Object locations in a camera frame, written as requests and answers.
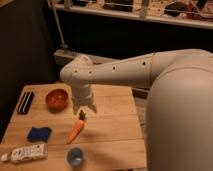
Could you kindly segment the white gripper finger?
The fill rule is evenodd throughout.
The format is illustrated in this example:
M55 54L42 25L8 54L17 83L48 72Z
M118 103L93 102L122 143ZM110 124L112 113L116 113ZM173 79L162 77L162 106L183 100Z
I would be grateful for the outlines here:
M88 107L94 112L97 114L97 107L96 107L96 104L89 104Z
M78 105L74 105L73 106L73 113L74 113L74 115L78 114L79 109L80 109L80 106L78 106Z

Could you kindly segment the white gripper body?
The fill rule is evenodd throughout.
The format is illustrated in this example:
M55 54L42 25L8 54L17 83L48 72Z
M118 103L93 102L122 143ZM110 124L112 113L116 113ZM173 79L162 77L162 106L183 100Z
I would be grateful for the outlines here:
M74 106L94 105L93 92L90 84L72 85L71 92Z

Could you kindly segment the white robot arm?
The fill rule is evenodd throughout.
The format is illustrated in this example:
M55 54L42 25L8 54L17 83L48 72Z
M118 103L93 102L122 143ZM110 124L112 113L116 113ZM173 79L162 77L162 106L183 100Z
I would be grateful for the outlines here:
M213 53L154 52L95 65L79 55L60 71L73 109L95 109L93 84L147 88L149 171L213 171Z

